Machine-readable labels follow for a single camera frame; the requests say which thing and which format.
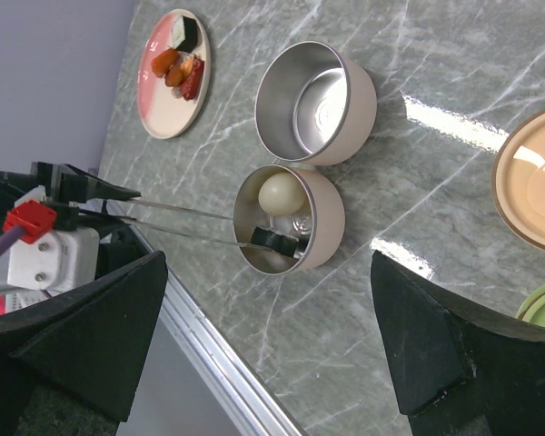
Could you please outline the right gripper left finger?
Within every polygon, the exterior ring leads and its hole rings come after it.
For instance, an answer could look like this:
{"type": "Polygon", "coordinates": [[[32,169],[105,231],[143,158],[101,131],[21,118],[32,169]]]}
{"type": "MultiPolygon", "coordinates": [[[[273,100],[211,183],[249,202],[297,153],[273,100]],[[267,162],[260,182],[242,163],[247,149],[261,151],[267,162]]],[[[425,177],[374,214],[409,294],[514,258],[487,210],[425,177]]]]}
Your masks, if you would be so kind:
{"type": "Polygon", "coordinates": [[[0,435],[114,435],[127,421],[167,282],[155,252],[0,316],[0,435]]]}

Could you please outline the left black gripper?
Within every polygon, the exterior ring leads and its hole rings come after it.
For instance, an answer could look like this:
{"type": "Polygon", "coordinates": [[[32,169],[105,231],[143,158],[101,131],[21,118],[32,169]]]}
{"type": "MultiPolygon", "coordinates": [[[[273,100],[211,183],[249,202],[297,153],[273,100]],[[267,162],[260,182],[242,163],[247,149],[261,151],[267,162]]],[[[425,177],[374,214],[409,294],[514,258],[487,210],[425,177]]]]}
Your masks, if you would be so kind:
{"type": "Polygon", "coordinates": [[[70,164],[35,162],[29,174],[0,171],[0,227],[15,201],[39,186],[45,189],[45,204],[57,212],[57,227],[121,227],[106,211],[84,213],[79,206],[93,199],[127,201],[141,196],[70,164]]]}

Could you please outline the black sushi roll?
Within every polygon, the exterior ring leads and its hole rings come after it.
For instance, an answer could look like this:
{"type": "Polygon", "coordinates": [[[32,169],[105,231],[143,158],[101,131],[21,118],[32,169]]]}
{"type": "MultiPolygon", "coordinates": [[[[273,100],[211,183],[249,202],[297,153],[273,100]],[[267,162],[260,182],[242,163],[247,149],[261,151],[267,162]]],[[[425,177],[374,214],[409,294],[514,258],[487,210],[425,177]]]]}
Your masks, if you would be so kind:
{"type": "Polygon", "coordinates": [[[263,247],[282,256],[300,259],[304,255],[308,239],[276,233],[273,230],[256,227],[253,231],[250,244],[263,247]]]}

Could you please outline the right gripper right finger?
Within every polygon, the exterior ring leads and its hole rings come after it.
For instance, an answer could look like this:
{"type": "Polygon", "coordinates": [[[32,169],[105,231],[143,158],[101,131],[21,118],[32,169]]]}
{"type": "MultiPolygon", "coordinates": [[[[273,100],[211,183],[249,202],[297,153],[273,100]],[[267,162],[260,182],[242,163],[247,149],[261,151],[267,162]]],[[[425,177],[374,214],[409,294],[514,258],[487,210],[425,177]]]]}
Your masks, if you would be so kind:
{"type": "Polygon", "coordinates": [[[545,328],[372,256],[373,306],[414,435],[545,435],[545,328]]]}

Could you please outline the white egg ball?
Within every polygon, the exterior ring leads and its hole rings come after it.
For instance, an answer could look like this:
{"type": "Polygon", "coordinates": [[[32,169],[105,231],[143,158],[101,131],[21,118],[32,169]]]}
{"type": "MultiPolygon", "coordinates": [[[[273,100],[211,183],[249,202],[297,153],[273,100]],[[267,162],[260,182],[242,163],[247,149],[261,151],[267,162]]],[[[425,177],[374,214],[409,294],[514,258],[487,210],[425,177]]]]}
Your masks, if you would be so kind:
{"type": "Polygon", "coordinates": [[[306,192],[291,173],[277,173],[261,186],[258,195],[260,207],[268,214],[281,216],[296,213],[305,203],[306,192]]]}

